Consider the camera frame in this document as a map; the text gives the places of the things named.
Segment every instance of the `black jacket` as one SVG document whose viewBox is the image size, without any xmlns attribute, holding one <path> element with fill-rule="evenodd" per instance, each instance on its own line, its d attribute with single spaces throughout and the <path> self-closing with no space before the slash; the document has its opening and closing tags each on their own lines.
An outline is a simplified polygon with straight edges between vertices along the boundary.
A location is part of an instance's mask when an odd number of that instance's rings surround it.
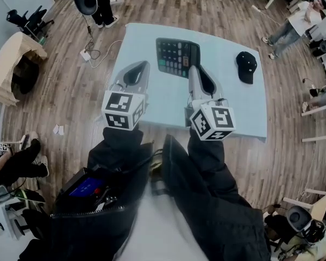
<svg viewBox="0 0 326 261">
<path fill-rule="evenodd" d="M 189 154 L 174 137 L 166 137 L 162 177 L 197 243 L 211 261 L 270 260 L 262 212 L 238 194 L 224 163 L 222 142 L 200 141 L 190 132 Z M 45 260 L 112 260 L 125 246 L 147 183 L 152 144 L 141 145 L 143 134 L 137 129 L 106 128 L 103 135 L 104 140 L 89 153 L 88 167 L 120 167 L 123 177 L 116 184 L 124 192 L 111 210 L 53 216 Z"/>
</svg>

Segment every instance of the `black chair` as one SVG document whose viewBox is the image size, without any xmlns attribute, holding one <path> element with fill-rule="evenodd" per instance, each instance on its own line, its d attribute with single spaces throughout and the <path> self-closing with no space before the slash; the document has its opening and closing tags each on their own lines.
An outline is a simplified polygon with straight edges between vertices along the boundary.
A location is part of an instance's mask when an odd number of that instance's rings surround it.
<svg viewBox="0 0 326 261">
<path fill-rule="evenodd" d="M 42 17 L 47 12 L 47 10 L 45 9 L 40 11 L 41 8 L 42 6 L 39 6 L 39 8 L 35 11 L 35 13 L 31 15 L 29 19 L 26 18 L 28 11 L 26 11 L 23 16 L 20 16 L 17 13 L 17 10 L 11 10 L 7 13 L 6 20 L 17 25 L 20 30 L 26 35 L 30 35 L 32 38 L 37 39 L 37 34 L 42 31 L 43 27 L 49 23 L 54 24 L 53 20 L 48 22 L 42 20 Z"/>
</svg>

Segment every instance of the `black sleeve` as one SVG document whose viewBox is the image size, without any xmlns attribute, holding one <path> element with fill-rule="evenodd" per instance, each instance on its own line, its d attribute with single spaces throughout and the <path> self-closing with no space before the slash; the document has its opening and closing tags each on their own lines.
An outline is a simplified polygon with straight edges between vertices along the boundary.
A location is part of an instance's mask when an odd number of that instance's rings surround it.
<svg viewBox="0 0 326 261">
<path fill-rule="evenodd" d="M 140 148 L 143 132 L 138 127 L 133 130 L 104 128 L 103 136 L 104 140 L 89 152 L 88 168 L 95 165 L 110 169 L 121 167 Z"/>
<path fill-rule="evenodd" d="M 232 203 L 249 204 L 238 194 L 233 175 L 224 163 L 224 148 L 221 141 L 201 141 L 195 130 L 190 129 L 187 146 L 190 159 L 197 167 L 213 196 Z"/>
</svg>

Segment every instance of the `black baseball cap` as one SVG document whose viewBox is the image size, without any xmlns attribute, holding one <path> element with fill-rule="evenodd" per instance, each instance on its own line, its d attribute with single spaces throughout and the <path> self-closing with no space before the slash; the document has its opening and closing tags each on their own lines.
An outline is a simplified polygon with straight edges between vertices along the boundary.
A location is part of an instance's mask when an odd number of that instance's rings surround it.
<svg viewBox="0 0 326 261">
<path fill-rule="evenodd" d="M 254 72 L 257 68 L 255 57 L 246 51 L 242 51 L 238 54 L 236 60 L 238 64 L 239 79 L 244 83 L 253 84 Z"/>
</svg>

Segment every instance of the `calculator keypad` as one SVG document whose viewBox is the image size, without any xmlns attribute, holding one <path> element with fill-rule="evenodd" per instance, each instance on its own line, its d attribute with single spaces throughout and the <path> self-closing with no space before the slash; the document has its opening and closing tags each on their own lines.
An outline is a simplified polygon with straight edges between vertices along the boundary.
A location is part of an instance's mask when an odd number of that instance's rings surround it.
<svg viewBox="0 0 326 261">
<path fill-rule="evenodd" d="M 190 44 L 172 39 L 157 39 L 158 69 L 183 78 L 189 77 Z"/>
</svg>

